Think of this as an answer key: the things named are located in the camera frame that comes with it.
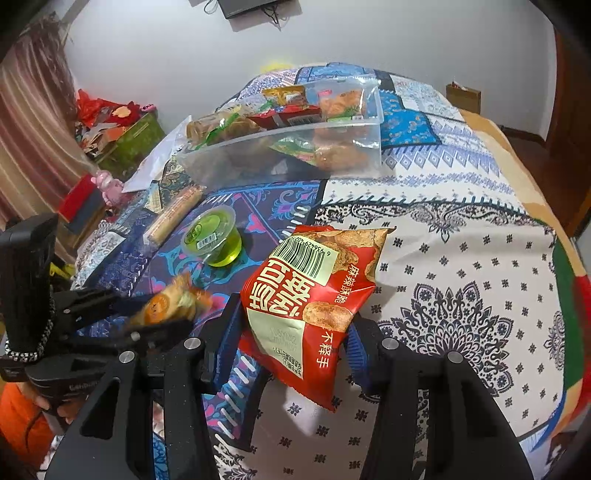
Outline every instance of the wooden door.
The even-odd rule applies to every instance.
[[[555,213],[568,236],[584,228],[591,209],[591,59],[556,35],[556,99],[546,141],[565,198]]]

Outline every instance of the white paper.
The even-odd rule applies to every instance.
[[[192,120],[193,117],[189,115],[154,147],[139,164],[134,175],[125,182],[124,193],[146,190],[153,180],[162,180],[166,162],[187,143],[187,124]]]

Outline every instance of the bed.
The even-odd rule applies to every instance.
[[[550,441],[587,404],[582,263],[507,138],[491,121],[459,111],[433,87],[344,63],[264,74],[232,99],[278,85],[352,74],[375,75],[385,122],[378,180],[295,181],[213,192],[151,258],[140,239],[161,203],[191,180],[172,158],[159,185],[137,195],[115,226],[102,225],[81,252],[75,286],[115,287],[130,295],[161,290],[185,270],[223,309],[256,265],[299,222],[340,229],[394,227],[361,313],[387,334],[427,354],[452,347],[470,361],[508,419],[534,476]],[[231,205],[244,244],[230,266],[212,269],[180,252],[180,236],[204,210]],[[85,333],[108,335],[121,318]],[[269,378],[238,352],[228,384],[203,397],[216,462],[224,479],[359,478],[378,399],[353,383],[339,363],[335,413]],[[162,411],[155,406],[157,478],[167,477]],[[427,452],[428,392],[420,395],[416,478]]]

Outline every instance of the curtain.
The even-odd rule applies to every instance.
[[[14,216],[56,212],[94,166],[74,140],[76,98],[59,24],[45,17],[0,64],[0,228]],[[56,253],[71,256],[60,241]]]

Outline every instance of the orange snack package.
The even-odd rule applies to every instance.
[[[128,321],[128,326],[147,326],[168,320],[194,319],[212,306],[211,295],[194,287],[188,272],[173,278]]]

